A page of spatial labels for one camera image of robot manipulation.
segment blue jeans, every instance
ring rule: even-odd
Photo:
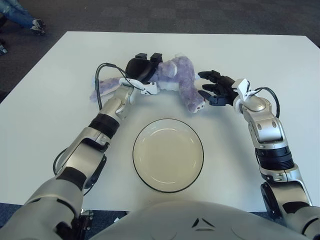
[[[10,21],[28,29],[32,27],[32,21],[35,19],[18,0],[0,0],[0,13]]]

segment silver robot arm segment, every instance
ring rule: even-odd
[[[83,191],[97,181],[104,152],[121,120],[134,103],[137,90],[122,84],[91,124],[61,156],[56,176],[42,184],[0,229],[1,239],[72,239],[83,203]]]
[[[271,103],[255,96],[246,79],[237,80],[232,88],[238,93],[233,106],[248,122],[259,170],[266,180],[261,192],[269,215],[273,219],[282,217],[290,229],[310,239],[320,239],[320,207],[312,206],[283,126],[272,114]]]

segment plate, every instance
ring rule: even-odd
[[[196,132],[175,119],[147,125],[133,146],[133,164],[142,181],[163,193],[189,187],[199,176],[204,150]]]

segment shoe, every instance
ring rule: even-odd
[[[45,34],[46,32],[45,32],[45,27],[46,27],[46,25],[45,25],[45,23],[44,23],[44,21],[42,21],[41,19],[35,19],[35,20],[33,20],[32,21],[32,27],[30,28],[30,30],[33,32],[33,33],[35,33],[35,34],[37,34],[37,35],[43,35],[43,34]]]
[[[5,55],[7,53],[8,53],[7,49],[5,49],[5,47],[0,43],[0,56]]]

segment stuffed toy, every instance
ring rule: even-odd
[[[150,83],[156,83],[158,92],[160,90],[179,92],[180,98],[190,113],[196,113],[205,106],[205,99],[198,93],[195,87],[194,66],[186,56],[176,56],[174,59],[161,62]],[[121,77],[112,77],[99,81],[101,96],[107,95],[115,91],[119,87],[119,79]],[[95,100],[97,97],[94,91],[90,99]]]

